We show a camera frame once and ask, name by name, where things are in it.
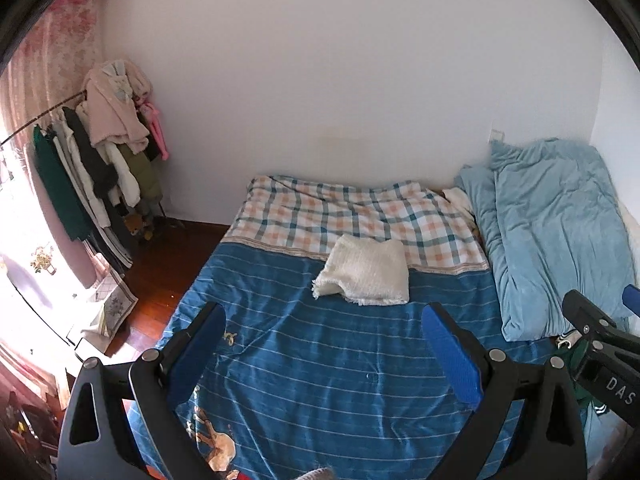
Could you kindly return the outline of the cream white knitted sweater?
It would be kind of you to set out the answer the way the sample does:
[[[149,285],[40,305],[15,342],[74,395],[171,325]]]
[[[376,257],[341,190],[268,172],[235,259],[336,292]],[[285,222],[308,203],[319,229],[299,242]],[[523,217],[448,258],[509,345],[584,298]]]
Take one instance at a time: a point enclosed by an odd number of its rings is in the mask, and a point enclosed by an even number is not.
[[[314,299],[340,295],[358,306],[387,307],[409,302],[409,269],[400,240],[377,242],[342,235],[312,281]]]

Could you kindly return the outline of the green white garment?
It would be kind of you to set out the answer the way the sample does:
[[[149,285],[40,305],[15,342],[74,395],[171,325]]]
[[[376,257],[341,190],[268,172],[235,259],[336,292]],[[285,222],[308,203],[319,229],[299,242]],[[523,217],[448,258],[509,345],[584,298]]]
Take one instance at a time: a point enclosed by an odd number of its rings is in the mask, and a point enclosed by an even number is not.
[[[557,336],[554,340],[555,349],[552,352],[552,358],[561,359],[565,367],[568,369],[570,376],[577,373],[578,365],[582,362],[587,350],[587,341],[579,330],[570,330],[569,332]],[[572,378],[574,395],[578,406],[582,410],[593,411],[597,416],[604,415],[608,412],[608,407],[598,401],[588,390],[576,382]]]

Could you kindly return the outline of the floral fabric bag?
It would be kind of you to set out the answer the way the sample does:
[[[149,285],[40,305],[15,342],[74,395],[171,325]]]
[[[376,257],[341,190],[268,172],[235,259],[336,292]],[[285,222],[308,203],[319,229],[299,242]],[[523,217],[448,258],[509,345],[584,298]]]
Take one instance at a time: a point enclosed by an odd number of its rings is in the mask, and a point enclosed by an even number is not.
[[[105,353],[138,301],[122,277],[108,269],[88,292],[79,325],[81,339]]]

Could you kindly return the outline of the light blue quilt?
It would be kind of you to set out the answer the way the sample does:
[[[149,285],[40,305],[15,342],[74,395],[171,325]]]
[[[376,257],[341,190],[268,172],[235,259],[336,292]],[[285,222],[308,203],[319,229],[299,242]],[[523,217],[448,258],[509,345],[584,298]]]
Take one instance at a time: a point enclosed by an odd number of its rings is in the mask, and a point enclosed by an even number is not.
[[[547,139],[518,148],[490,144],[484,165],[456,177],[471,202],[494,274],[507,341],[560,336],[577,290],[622,330],[634,260],[608,168],[592,146]]]

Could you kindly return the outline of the small potted plant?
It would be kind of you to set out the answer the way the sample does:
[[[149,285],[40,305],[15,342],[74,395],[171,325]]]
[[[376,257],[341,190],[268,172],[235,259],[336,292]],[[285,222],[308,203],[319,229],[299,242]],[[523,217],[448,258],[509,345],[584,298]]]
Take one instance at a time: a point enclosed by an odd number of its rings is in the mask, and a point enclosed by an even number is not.
[[[47,274],[54,275],[56,273],[56,267],[53,264],[52,249],[42,246],[36,248],[32,253],[30,266],[35,273],[46,272]]]

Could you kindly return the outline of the pink floral curtain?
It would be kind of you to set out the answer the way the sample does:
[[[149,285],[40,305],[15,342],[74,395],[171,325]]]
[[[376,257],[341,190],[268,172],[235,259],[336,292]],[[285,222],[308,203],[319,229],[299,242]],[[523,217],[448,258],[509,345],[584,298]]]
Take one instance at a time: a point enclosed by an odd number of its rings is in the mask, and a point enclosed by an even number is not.
[[[54,0],[23,39],[1,76],[1,117],[10,145],[18,149],[37,196],[39,208],[62,266],[88,288],[96,281],[96,267],[87,248],[71,240],[54,212],[35,167],[32,127],[16,129],[35,119],[47,127],[61,113],[52,106],[77,93],[90,68],[103,60],[101,0]]]

